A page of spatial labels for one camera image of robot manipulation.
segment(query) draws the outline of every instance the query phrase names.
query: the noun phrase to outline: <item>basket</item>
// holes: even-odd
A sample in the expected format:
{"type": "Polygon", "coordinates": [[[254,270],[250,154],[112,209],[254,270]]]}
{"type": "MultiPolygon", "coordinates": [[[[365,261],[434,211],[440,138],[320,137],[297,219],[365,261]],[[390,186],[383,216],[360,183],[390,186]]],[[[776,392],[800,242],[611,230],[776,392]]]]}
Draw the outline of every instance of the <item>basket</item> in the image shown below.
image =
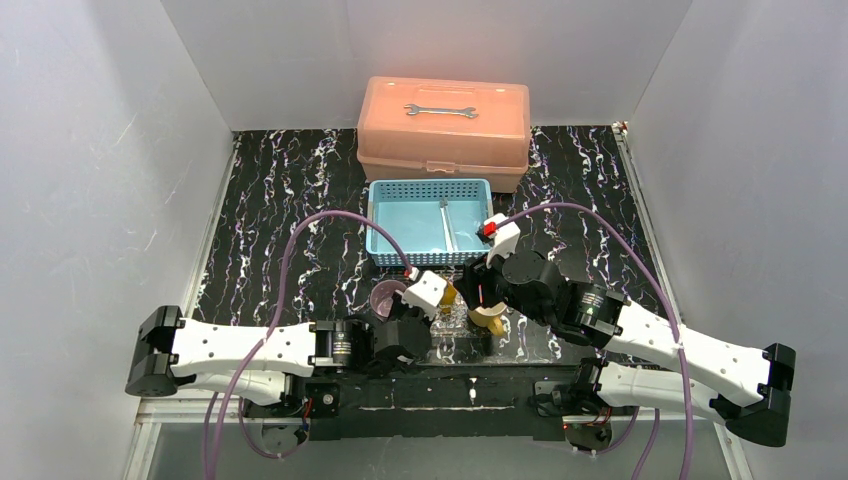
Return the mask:
{"type": "MultiPolygon", "coordinates": [[[[418,266],[460,265],[488,253],[477,231],[492,215],[492,193],[483,179],[377,180],[368,191],[368,218],[386,229],[418,266]]],[[[365,250],[378,267],[403,265],[372,228],[366,232],[365,250]]]]}

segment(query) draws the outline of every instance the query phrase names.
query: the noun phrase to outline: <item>black marble surface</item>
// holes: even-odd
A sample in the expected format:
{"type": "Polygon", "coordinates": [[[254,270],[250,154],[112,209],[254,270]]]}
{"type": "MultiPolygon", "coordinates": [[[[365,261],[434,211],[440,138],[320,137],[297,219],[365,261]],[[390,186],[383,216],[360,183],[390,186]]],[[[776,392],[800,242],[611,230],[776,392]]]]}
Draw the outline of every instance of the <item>black marble surface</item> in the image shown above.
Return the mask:
{"type": "MultiPolygon", "coordinates": [[[[515,194],[496,194],[495,213],[541,202],[590,206],[653,265],[610,127],[536,127],[530,168],[515,194]]],[[[237,136],[236,156],[194,318],[222,325],[265,325],[275,308],[287,239],[305,217],[326,209],[366,214],[368,187],[356,159],[356,132],[252,131],[237,136]]],[[[600,225],[572,211],[539,212],[518,222],[519,249],[547,253],[569,278],[624,292],[651,310],[656,295],[600,225]]],[[[282,324],[337,319],[370,309],[371,288],[397,269],[381,269],[364,251],[364,229],[342,219],[313,224],[298,239],[282,324]]],[[[443,269],[451,275],[451,269],[443,269]]],[[[432,328],[429,363],[564,363],[594,355],[554,338],[517,312],[504,337],[465,320],[461,301],[432,328]]]]}

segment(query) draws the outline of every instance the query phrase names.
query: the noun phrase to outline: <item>white wall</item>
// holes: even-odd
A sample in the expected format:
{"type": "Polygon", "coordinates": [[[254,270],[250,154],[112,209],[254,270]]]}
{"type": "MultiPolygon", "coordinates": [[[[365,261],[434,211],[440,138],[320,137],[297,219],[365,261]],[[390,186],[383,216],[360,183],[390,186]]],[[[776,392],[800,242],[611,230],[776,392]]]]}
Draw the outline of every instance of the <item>white wall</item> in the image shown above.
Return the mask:
{"type": "Polygon", "coordinates": [[[374,75],[523,83],[535,124],[630,118],[691,0],[162,0],[233,130],[353,127],[374,75]]]}
{"type": "Polygon", "coordinates": [[[848,4],[695,0],[631,123],[686,320],[798,351],[755,477],[848,478],[848,4]]]}
{"type": "Polygon", "coordinates": [[[0,5],[0,465],[122,474],[139,322],[182,303],[231,134],[156,0],[0,5]]]}

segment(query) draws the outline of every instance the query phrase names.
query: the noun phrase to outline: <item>yellow object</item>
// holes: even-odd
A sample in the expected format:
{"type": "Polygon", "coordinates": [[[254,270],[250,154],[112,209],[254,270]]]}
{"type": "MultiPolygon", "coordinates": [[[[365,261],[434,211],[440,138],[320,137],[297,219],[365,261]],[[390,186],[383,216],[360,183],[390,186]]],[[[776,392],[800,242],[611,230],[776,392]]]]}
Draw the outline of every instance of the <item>yellow object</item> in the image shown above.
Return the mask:
{"type": "Polygon", "coordinates": [[[453,308],[453,302],[456,300],[457,291],[453,288],[450,282],[448,282],[448,287],[445,288],[445,294],[442,296],[442,300],[439,302],[439,305],[442,308],[442,313],[450,313],[453,308]]]}
{"type": "Polygon", "coordinates": [[[492,335],[502,337],[506,333],[504,332],[503,322],[501,321],[501,315],[503,315],[505,310],[506,305],[499,303],[492,308],[477,307],[468,312],[468,316],[471,317],[471,321],[475,325],[488,328],[492,332],[492,335]]]}

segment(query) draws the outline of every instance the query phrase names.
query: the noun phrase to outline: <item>wrench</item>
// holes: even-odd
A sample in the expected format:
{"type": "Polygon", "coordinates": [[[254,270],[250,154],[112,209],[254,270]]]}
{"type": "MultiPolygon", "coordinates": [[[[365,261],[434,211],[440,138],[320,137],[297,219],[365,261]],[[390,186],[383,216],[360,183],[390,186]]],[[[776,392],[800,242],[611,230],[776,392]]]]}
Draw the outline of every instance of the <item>wrench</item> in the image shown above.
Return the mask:
{"type": "Polygon", "coordinates": [[[409,109],[409,111],[406,112],[407,115],[418,115],[419,113],[447,113],[450,115],[462,115],[466,118],[476,118],[478,115],[473,113],[474,110],[477,110],[474,107],[465,107],[460,110],[454,108],[419,107],[414,103],[408,103],[404,105],[403,108],[409,109]]]}

